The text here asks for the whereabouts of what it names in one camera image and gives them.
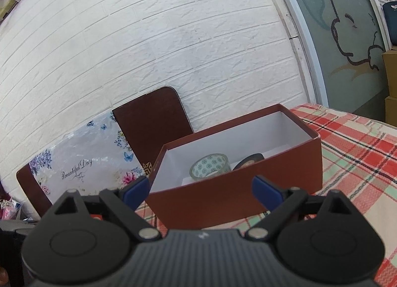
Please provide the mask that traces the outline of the plaid bed sheet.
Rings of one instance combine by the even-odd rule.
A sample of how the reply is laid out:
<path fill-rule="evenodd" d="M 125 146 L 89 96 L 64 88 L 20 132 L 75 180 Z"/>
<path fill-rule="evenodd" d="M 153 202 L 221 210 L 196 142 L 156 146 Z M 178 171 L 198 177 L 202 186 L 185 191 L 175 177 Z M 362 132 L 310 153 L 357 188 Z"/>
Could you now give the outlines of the plaid bed sheet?
<path fill-rule="evenodd" d="M 396 129 L 347 112 L 316 104 L 289 109 L 317 131 L 322 147 L 322 188 L 312 194 L 342 191 L 382 238 L 386 254 L 376 280 L 396 285 Z M 147 203 L 138 214 L 162 233 L 168 228 Z M 265 218 L 259 214 L 207 228 L 247 231 Z"/>

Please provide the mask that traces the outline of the brown cardboard boxes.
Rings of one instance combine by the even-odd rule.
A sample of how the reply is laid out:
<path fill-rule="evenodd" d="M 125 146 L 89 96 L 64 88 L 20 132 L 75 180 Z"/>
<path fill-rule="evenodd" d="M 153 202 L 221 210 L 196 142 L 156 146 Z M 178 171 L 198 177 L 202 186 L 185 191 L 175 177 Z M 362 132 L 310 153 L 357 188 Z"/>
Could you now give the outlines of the brown cardboard boxes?
<path fill-rule="evenodd" d="M 396 46 L 382 54 L 388 80 L 389 95 L 385 99 L 386 123 L 397 125 L 397 49 Z"/>

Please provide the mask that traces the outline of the pink snack bags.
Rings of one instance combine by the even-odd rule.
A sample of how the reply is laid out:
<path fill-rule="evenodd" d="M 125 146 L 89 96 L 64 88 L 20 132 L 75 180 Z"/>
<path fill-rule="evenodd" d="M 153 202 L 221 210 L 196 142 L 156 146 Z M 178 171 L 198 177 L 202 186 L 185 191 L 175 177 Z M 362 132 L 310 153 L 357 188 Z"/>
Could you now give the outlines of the pink snack bags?
<path fill-rule="evenodd" d="M 17 220 L 20 217 L 22 204 L 10 199 L 1 200 L 1 220 Z"/>

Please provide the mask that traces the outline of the black tape roll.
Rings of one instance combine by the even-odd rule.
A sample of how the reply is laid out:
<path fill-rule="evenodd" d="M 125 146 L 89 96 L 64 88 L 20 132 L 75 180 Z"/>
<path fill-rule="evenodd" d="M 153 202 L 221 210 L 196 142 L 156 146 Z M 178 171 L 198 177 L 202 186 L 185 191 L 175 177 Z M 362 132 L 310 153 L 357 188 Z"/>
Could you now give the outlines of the black tape roll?
<path fill-rule="evenodd" d="M 257 163 L 259 161 L 264 160 L 264 156 L 262 153 L 255 153 L 251 154 L 250 156 L 246 157 L 245 159 L 242 159 L 234 168 L 233 170 L 241 169 L 247 166 L 250 166 L 254 163 Z"/>

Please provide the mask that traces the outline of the glass door with cartoon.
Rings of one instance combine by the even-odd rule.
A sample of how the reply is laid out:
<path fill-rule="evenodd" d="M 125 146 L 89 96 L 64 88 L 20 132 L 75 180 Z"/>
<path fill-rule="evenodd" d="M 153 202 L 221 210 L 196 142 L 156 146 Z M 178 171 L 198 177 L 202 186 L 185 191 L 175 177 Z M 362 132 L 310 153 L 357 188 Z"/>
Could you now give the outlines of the glass door with cartoon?
<path fill-rule="evenodd" d="M 284 0 L 301 39 L 316 100 L 385 119 L 385 44 L 370 0 Z"/>

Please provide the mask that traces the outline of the clear patterned tape roll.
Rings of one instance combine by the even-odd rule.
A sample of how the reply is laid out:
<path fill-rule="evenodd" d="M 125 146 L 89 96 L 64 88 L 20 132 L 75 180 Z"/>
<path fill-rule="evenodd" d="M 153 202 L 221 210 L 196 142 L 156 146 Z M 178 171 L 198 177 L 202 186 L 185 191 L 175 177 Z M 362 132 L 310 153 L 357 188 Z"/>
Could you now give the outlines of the clear patterned tape roll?
<path fill-rule="evenodd" d="M 231 171 L 229 159 L 225 154 L 213 153 L 201 157 L 191 166 L 190 177 L 195 181 L 209 179 Z"/>

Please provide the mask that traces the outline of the red cardboard box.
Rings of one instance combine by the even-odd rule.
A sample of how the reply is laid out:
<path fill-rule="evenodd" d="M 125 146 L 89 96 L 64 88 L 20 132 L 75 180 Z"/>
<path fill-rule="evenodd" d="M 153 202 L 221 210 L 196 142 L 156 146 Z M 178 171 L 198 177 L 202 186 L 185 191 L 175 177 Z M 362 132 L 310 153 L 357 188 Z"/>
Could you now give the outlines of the red cardboard box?
<path fill-rule="evenodd" d="M 200 181 L 189 170 L 208 154 L 225 154 L 229 173 Z M 251 154 L 264 160 L 233 168 Z M 168 229 L 200 229 L 265 211 L 252 194 L 262 175 L 281 188 L 300 187 L 310 194 L 322 188 L 322 147 L 317 131 L 281 104 L 237 117 L 163 146 L 149 180 L 146 199 Z"/>

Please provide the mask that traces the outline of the brown floral headboard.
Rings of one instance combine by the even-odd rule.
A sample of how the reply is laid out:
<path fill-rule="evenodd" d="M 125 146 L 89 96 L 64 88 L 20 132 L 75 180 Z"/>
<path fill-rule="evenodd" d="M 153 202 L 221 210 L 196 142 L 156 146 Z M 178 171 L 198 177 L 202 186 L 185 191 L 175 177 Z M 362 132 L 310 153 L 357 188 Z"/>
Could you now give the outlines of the brown floral headboard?
<path fill-rule="evenodd" d="M 68 189 L 96 195 L 149 175 L 163 145 L 193 133 L 177 91 L 162 87 L 95 116 L 16 173 L 43 216 Z"/>

